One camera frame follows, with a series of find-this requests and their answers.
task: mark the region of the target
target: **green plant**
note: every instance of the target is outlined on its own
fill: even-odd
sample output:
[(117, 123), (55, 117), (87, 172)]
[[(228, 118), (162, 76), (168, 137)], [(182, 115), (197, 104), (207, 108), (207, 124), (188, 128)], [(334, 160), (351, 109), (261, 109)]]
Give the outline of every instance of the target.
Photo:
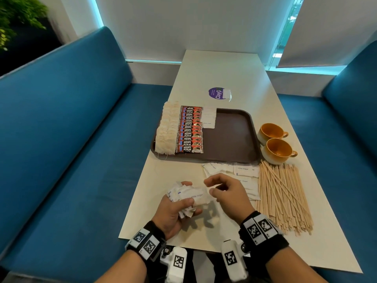
[(38, 18), (46, 17), (47, 10), (38, 0), (0, 0), (0, 50), (6, 51), (6, 44), (16, 35), (11, 24), (22, 23), (45, 29)]

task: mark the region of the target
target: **cup rim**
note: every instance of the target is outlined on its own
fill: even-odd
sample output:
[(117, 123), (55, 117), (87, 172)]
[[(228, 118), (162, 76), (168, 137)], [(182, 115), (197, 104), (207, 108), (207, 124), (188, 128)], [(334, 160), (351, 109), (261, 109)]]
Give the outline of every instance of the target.
[(279, 129), (281, 130), (281, 136), (280, 136), (280, 137), (283, 137), (283, 136), (284, 136), (284, 129), (281, 128), (279, 125), (277, 125), (277, 124), (275, 124), (275, 123), (264, 123), (264, 124), (262, 124), (262, 126), (261, 126), (261, 132), (262, 132), (264, 135), (266, 135), (267, 137), (270, 137), (271, 139), (274, 138), (274, 137), (269, 136), (266, 132), (263, 131), (263, 126), (264, 126), (264, 125), (267, 125), (267, 124), (269, 124), (269, 125), (274, 125), (274, 126), (276, 126), (277, 128), (279, 128)]
[[(284, 143), (286, 143), (286, 144), (291, 148), (291, 153), (290, 153), (288, 156), (280, 156), (280, 155), (278, 155), (278, 154), (275, 154), (275, 153), (272, 152), (272, 151), (270, 150), (270, 148), (268, 147), (268, 143), (269, 143), (271, 140), (272, 140), (272, 141), (273, 141), (273, 140), (283, 141)], [(286, 142), (286, 141), (284, 141), (283, 139), (280, 139), (280, 138), (271, 138), (271, 139), (269, 139), (269, 140), (266, 142), (265, 147), (266, 147), (266, 149), (268, 149), (272, 154), (274, 154), (276, 157), (280, 157), (280, 158), (289, 158), (289, 157), (292, 155), (292, 153), (293, 153), (293, 148), (292, 148), (292, 146), (291, 146), (288, 142)]]

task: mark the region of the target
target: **seat cushion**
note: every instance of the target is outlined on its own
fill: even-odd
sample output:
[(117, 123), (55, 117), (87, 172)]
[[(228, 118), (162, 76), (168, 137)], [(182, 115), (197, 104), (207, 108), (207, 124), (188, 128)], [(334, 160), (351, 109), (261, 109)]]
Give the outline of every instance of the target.
[(323, 90), (333, 108), (377, 158), (377, 41), (366, 47)]
[(377, 282), (375, 159), (324, 99), (279, 99), (364, 274), (318, 272), (329, 282)]
[(0, 265), (93, 282), (120, 258), (118, 235), (171, 89), (130, 86)]
[(105, 27), (0, 78), (0, 259), (131, 80)]

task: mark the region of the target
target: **mug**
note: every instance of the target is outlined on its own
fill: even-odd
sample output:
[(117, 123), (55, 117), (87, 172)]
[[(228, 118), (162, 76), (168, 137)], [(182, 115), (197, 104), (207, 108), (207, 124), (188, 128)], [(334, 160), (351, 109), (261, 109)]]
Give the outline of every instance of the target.
[(271, 138), (285, 138), (288, 136), (288, 132), (284, 132), (284, 130), (273, 123), (265, 123), (259, 129), (257, 134), (259, 142), (264, 146), (266, 142)]
[(296, 157), (297, 152), (293, 151), (291, 145), (278, 138), (269, 139), (262, 148), (264, 159), (273, 165), (281, 165), (290, 157)]

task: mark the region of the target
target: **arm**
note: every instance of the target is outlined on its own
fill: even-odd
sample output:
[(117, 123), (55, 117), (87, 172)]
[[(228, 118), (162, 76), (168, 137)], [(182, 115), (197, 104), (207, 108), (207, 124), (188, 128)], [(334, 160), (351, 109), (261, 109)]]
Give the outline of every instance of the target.
[[(210, 189), (210, 194), (217, 199), (224, 212), (238, 225), (255, 211), (239, 180), (224, 174), (217, 174), (205, 179), (204, 183), (207, 187), (221, 184)], [(266, 268), (274, 283), (326, 282), (290, 247), (277, 252), (267, 262)]]
[[(182, 182), (182, 185), (191, 186), (191, 182)], [(167, 195), (164, 195), (156, 214), (152, 221), (161, 229), (168, 240), (176, 235), (182, 228), (187, 218), (180, 219), (178, 212), (186, 209), (194, 204), (194, 199), (186, 198), (184, 200), (172, 203)], [(202, 209), (196, 209), (195, 215), (202, 213)], [(128, 250), (123, 256), (96, 282), (97, 283), (116, 283), (116, 282), (132, 282), (143, 283), (147, 276), (147, 267), (143, 259), (134, 251)]]

